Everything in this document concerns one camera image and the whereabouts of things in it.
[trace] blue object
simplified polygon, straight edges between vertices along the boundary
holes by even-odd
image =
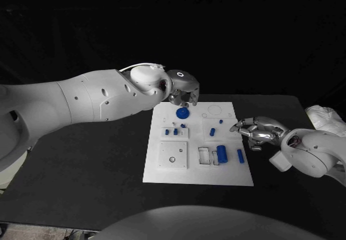
[[[229,161],[227,154],[226,154],[226,147],[223,145],[219,145],[216,147],[216,151],[217,151],[217,162],[223,164]]]
[[[210,129],[210,136],[215,135],[215,128]]]
[[[242,150],[238,149],[236,152],[238,152],[239,163],[243,164],[243,153],[242,153]]]
[[[186,119],[186,118],[190,116],[189,109],[187,109],[186,107],[180,107],[180,108],[176,110],[176,116],[177,116],[177,118],[180,118],[180,119]]]

